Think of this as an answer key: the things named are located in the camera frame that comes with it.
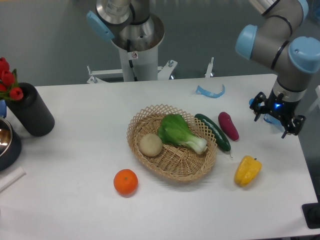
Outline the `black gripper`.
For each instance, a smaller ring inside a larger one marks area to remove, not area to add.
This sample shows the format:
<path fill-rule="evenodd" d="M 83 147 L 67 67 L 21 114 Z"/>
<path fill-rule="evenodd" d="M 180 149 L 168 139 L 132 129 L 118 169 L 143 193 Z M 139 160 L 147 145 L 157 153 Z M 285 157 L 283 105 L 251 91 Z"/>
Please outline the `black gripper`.
<path fill-rule="evenodd" d="M 287 95 L 285 91 L 274 93 L 272 90 L 269 96 L 263 92 L 259 92 L 252 100 L 249 108 L 253 111 L 256 122 L 262 114 L 267 112 L 279 120 L 284 127 L 282 139 L 286 135 L 297 136 L 305 123 L 306 117 L 304 115 L 295 115 L 295 110 L 298 105 L 296 99 L 292 99 L 291 95 Z"/>

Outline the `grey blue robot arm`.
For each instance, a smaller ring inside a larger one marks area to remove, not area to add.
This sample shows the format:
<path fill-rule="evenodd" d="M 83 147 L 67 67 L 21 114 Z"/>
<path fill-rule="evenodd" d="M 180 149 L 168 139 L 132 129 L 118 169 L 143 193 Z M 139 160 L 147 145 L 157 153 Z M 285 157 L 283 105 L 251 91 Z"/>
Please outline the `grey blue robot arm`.
<path fill-rule="evenodd" d="M 320 68 L 320 43 L 312 37 L 291 39 L 305 20 L 305 0 L 253 0 L 264 17 L 262 26 L 247 25 L 235 51 L 277 73 L 269 96 L 259 93 L 251 104 L 256 117 L 268 114 L 280 121 L 284 134 L 297 135 L 305 121 L 295 109 L 310 79 Z M 92 30 L 119 51 L 126 82 L 165 80 L 168 68 L 158 69 L 158 46 L 165 34 L 162 21 L 150 11 L 147 0 L 99 0 L 86 16 Z"/>

